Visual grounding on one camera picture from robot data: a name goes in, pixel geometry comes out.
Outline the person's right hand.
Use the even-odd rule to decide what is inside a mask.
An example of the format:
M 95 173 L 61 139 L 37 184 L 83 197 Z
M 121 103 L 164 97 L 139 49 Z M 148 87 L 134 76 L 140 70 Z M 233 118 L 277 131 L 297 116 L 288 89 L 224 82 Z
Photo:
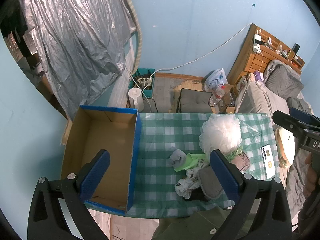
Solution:
M 305 198 L 308 198 L 316 188 L 319 180 L 317 179 L 317 174 L 312 168 L 312 154 L 310 153 L 305 160 L 305 164 L 307 165 L 307 172 L 305 177 L 305 183 L 303 187 L 303 194 Z

